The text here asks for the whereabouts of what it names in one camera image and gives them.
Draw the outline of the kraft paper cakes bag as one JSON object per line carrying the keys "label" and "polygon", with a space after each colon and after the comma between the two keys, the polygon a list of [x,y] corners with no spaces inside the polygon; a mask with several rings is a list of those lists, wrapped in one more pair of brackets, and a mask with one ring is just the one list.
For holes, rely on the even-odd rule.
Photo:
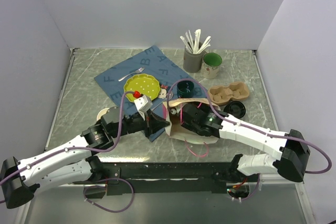
{"label": "kraft paper cakes bag", "polygon": [[[170,108],[181,106],[180,116],[170,115]],[[163,103],[164,118],[170,122],[170,126],[165,128],[166,134],[177,140],[194,145],[215,144],[219,140],[219,128],[222,123],[212,111],[211,105],[220,112],[220,107],[209,102],[206,98],[176,99]],[[181,126],[183,121],[196,120],[201,125],[210,128],[210,136],[200,136]]]}

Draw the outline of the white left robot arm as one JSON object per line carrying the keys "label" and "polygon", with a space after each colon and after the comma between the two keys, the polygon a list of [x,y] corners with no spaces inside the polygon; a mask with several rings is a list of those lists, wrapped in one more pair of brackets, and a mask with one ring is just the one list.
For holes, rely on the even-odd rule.
{"label": "white left robot arm", "polygon": [[2,202],[14,209],[46,189],[72,182],[98,183],[104,176],[98,153],[113,150],[121,136],[140,131],[150,136],[167,126],[169,122],[151,110],[125,116],[119,108],[109,108],[93,126],[57,148],[31,158],[4,160]]}

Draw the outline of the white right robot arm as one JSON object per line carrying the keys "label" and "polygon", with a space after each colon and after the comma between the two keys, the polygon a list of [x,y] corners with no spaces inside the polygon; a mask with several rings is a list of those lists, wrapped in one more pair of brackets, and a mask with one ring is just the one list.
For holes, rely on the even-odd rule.
{"label": "white right robot arm", "polygon": [[180,124],[201,138],[233,140],[262,151],[236,154],[229,168],[221,172],[228,182],[240,182],[254,174],[279,174],[296,183],[303,181],[310,150],[299,131],[277,132],[246,123],[205,103],[187,103],[178,113]]}

